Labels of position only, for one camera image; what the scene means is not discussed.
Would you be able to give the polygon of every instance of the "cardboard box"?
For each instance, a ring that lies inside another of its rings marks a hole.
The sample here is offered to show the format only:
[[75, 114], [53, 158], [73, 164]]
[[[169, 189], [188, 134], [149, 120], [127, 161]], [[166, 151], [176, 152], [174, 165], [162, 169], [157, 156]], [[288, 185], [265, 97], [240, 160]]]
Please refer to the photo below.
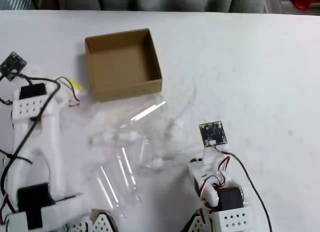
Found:
[[85, 51], [97, 101], [161, 91], [162, 75], [149, 29], [87, 37]]

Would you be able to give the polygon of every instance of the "black wire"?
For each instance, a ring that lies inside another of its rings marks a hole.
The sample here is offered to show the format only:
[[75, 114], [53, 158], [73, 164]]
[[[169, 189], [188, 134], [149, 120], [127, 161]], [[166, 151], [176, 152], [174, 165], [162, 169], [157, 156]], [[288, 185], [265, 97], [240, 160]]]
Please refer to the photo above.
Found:
[[23, 157], [20, 157], [20, 156], [14, 156], [13, 154], [5, 152], [2, 149], [0, 149], [0, 153], [4, 154], [5, 156], [7, 156], [10, 159], [16, 158], [16, 159], [19, 159], [19, 160], [26, 161], [26, 162], [30, 163], [31, 165], [33, 164], [32, 161], [27, 159], [27, 158], [23, 158]]
[[[0, 82], [1, 82], [4, 78], [5, 78], [5, 76], [2, 74], [2, 75], [0, 76]], [[22, 77], [22, 78], [26, 79], [26, 81], [28, 81], [29, 85], [32, 85], [32, 81], [29, 79], [29, 77], [25, 76], [25, 77]], [[11, 105], [13, 104], [13, 102], [12, 102], [10, 99], [8, 99], [8, 100], [3, 100], [2, 98], [0, 98], [0, 102], [1, 102], [2, 104], [6, 105], [6, 106], [11, 106]]]
[[267, 208], [266, 208], [266, 206], [265, 206], [265, 203], [264, 203], [264, 201], [262, 200], [260, 194], [258, 193], [256, 187], [254, 186], [254, 183], [252, 182], [252, 180], [251, 180], [251, 178], [250, 178], [250, 176], [249, 176], [249, 174], [248, 174], [248, 172], [247, 172], [244, 164], [241, 162], [241, 160], [240, 160], [235, 154], [230, 153], [230, 152], [226, 152], [226, 151], [220, 151], [220, 152], [221, 152], [222, 154], [225, 154], [225, 155], [233, 156], [233, 157], [239, 162], [239, 164], [241, 165], [242, 169], [243, 169], [244, 172], [245, 172], [245, 175], [246, 175], [247, 179], [249, 180], [249, 182], [250, 182], [250, 184], [251, 184], [251, 186], [252, 186], [252, 188], [253, 188], [256, 196], [258, 197], [258, 199], [259, 199], [259, 201], [260, 201], [260, 203], [261, 203], [261, 205], [262, 205], [262, 207], [263, 207], [263, 210], [264, 210], [266, 219], [268, 220], [269, 231], [272, 232], [272, 225], [271, 225], [270, 217], [269, 217]]
[[[37, 124], [39, 123], [41, 116], [43, 115], [46, 107], [48, 106], [48, 104], [50, 103], [50, 101], [52, 100], [52, 98], [56, 95], [56, 93], [60, 90], [61, 85], [59, 82], [57, 82], [56, 80], [53, 79], [49, 79], [49, 78], [41, 78], [41, 77], [28, 77], [24, 74], [16, 74], [16, 73], [11, 73], [13, 75], [16, 75], [18, 77], [24, 78], [24, 79], [29, 79], [29, 80], [33, 80], [33, 81], [49, 81], [49, 82], [53, 82], [57, 85], [56, 89], [52, 92], [52, 94], [49, 95], [48, 99], [45, 101], [45, 103], [43, 104], [42, 109], [40, 110], [39, 114], [37, 115], [35, 121], [33, 122], [32, 126], [30, 127], [29, 131], [26, 133], [25, 137], [22, 139], [21, 143], [19, 144], [19, 146], [16, 148], [13, 156], [14, 158], [12, 158], [9, 163], [6, 165], [6, 167], [4, 168], [4, 171], [2, 173], [1, 176], [1, 180], [0, 180], [0, 189], [2, 192], [2, 195], [6, 194], [6, 190], [5, 190], [5, 180], [6, 180], [6, 176], [8, 174], [9, 168], [11, 167], [11, 165], [14, 163], [14, 161], [16, 160], [17, 155], [19, 154], [19, 152], [21, 151], [22, 147], [25, 145], [26, 141], [28, 140], [28, 138], [30, 137], [31, 133], [34, 131], [35, 127], [37, 126]], [[11, 202], [8, 200], [7, 204], [10, 208], [10, 210], [15, 213], [16, 210], [13, 207], [13, 205], [11, 204]]]
[[74, 88], [73, 84], [70, 82], [70, 80], [69, 80], [68, 78], [64, 77], [64, 76], [60, 76], [60, 77], [57, 78], [57, 80], [61, 80], [61, 79], [66, 80], [66, 81], [70, 84], [71, 88], [70, 88], [69, 86], [68, 86], [68, 88], [72, 90], [74, 99], [75, 99], [76, 101], [80, 102], [80, 100], [79, 100], [79, 99], [77, 98], [77, 96], [76, 96], [75, 88]]

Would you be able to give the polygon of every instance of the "white plastic piece with holes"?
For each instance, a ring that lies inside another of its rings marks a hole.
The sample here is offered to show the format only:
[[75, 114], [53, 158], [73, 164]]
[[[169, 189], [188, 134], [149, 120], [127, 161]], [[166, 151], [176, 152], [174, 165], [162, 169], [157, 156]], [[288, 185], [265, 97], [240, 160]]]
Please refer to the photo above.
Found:
[[194, 217], [188, 232], [207, 232], [200, 215]]
[[100, 214], [92, 223], [88, 216], [79, 221], [68, 223], [64, 232], [114, 232], [105, 214]]
[[[13, 151], [20, 145], [33, 122], [30, 118], [36, 117], [42, 106], [46, 103], [57, 85], [47, 83], [47, 94], [26, 99], [20, 99], [20, 89], [13, 93], [12, 124], [13, 124]], [[41, 116], [41, 121], [34, 129], [29, 139], [19, 152], [19, 156], [33, 160], [42, 154], [49, 168], [50, 194], [54, 200], [65, 197], [65, 175], [63, 160], [60, 151], [60, 124], [59, 110], [68, 104], [69, 97], [63, 93], [57, 93], [48, 103]], [[11, 165], [6, 180], [6, 191], [13, 206], [17, 206], [17, 191], [19, 188], [28, 186], [26, 178], [31, 164], [16, 159]]]
[[[41, 95], [31, 98], [19, 99], [13, 101], [12, 107], [12, 122], [36, 117], [44, 103], [47, 101], [49, 95]], [[54, 106], [49, 103], [45, 109], [46, 114], [54, 113]]]
[[253, 228], [253, 215], [250, 207], [213, 212], [211, 219], [214, 232], [248, 231]]

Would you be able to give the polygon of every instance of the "circuit board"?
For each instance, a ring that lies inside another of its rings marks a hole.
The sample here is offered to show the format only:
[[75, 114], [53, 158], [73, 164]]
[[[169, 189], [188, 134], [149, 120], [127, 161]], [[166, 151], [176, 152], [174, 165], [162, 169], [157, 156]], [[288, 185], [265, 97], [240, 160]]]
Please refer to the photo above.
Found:
[[0, 65], [0, 72], [8, 79], [8, 81], [12, 81], [16, 76], [11, 73], [19, 74], [26, 65], [27, 62], [23, 58], [15, 52], [12, 52]]
[[221, 121], [199, 124], [204, 147], [228, 143]]

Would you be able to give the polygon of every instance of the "white table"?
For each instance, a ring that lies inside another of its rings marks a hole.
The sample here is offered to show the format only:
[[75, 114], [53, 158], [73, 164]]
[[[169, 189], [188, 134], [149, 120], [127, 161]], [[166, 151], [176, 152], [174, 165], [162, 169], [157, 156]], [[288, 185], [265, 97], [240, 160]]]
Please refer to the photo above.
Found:
[[[320, 18], [224, 13], [1, 11], [0, 61], [11, 51], [51, 77], [85, 86], [84, 39], [150, 28], [162, 75], [162, 95], [173, 113], [196, 97], [182, 119], [201, 147], [198, 124], [222, 120], [229, 150], [246, 165], [275, 232], [318, 231]], [[12, 88], [2, 82], [0, 94]], [[10, 108], [0, 105], [0, 147], [11, 151]], [[232, 161], [229, 171], [249, 183]], [[143, 201], [128, 211], [120, 231], [177, 232], [197, 197], [186, 170], [144, 178]], [[267, 232], [258, 199], [249, 195], [256, 231]]]

